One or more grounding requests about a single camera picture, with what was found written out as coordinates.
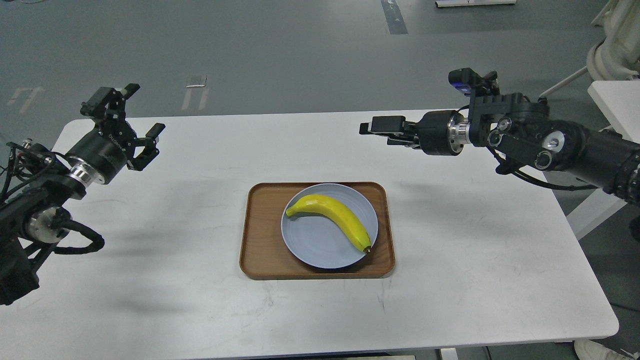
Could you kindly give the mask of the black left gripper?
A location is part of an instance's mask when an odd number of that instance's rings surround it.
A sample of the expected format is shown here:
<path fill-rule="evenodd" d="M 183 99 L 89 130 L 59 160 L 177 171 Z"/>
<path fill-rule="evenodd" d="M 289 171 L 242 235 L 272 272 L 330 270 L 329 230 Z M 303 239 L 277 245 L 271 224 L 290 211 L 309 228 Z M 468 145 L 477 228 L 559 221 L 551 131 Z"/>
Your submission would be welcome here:
<path fill-rule="evenodd" d="M 126 102 L 141 86 L 130 83 L 122 89 L 100 87 L 81 103 L 80 114 L 94 121 L 94 129 L 66 152 L 73 164 L 83 162 L 98 173 L 96 182 L 107 185 L 127 164 L 133 171 L 144 170 L 160 153 L 159 136 L 166 128 L 155 123 L 144 137 L 126 121 Z"/>

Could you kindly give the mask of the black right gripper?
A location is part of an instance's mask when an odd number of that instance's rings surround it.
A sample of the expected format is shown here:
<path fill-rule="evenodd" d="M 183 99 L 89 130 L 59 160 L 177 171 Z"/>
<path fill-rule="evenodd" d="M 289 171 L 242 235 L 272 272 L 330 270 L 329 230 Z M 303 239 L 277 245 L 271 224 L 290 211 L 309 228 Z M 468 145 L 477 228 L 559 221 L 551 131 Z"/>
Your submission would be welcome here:
<path fill-rule="evenodd" d="M 373 116 L 359 125 L 359 134 L 388 136 L 389 146 L 422 150 L 430 156 L 456 157 L 458 148 L 451 143 L 450 126 L 457 119 L 457 111 L 429 111 L 418 123 L 407 121 L 402 115 Z"/>

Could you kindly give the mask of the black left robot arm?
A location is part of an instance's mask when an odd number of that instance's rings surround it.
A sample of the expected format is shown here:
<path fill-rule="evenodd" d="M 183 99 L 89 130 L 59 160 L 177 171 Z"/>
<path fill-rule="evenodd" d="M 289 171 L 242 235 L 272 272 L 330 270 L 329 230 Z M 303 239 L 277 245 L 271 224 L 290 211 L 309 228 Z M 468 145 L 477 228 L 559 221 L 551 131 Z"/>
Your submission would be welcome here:
<path fill-rule="evenodd" d="M 0 214 L 0 302 L 8 306 L 39 288 L 38 270 L 50 255 L 87 255 L 105 246 L 102 235 L 64 208 L 87 188 L 107 185 L 123 169 L 142 171 L 159 154 L 154 124 L 139 137 L 126 119 L 126 103 L 140 85 L 101 87 L 81 105 L 94 127 L 66 153 L 25 139 L 8 142 Z"/>

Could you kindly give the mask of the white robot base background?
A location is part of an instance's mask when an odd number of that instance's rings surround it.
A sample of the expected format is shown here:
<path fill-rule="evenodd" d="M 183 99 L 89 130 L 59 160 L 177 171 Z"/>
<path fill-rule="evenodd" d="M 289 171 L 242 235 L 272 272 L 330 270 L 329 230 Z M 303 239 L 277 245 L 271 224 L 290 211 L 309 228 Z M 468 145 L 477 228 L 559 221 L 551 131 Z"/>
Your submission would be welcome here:
<path fill-rule="evenodd" d="M 609 0 L 591 23 L 602 27 L 605 38 L 590 48 L 585 66 L 542 92 L 539 102 L 583 75 L 594 81 L 639 79 L 640 2 Z"/>

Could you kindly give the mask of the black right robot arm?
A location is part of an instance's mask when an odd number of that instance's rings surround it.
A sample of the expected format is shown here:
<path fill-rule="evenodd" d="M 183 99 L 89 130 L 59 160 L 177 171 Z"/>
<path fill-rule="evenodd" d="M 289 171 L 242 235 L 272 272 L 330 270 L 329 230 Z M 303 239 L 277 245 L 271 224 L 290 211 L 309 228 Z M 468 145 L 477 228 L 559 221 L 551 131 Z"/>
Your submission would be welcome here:
<path fill-rule="evenodd" d="M 566 172 L 586 182 L 586 189 L 639 204 L 637 143 L 574 121 L 551 120 L 545 100 L 533 102 L 519 92 L 501 94 L 495 71 L 480 76 L 470 68 L 455 69 L 448 82 L 468 98 L 467 115 L 430 111 L 417 122 L 400 115 L 375 116 L 359 126 L 359 134 L 386 137 L 388 145 L 431 156 L 455 157 L 466 145 L 486 148 L 498 161 L 498 174 L 556 190 L 557 185 L 533 180 L 522 167 Z"/>

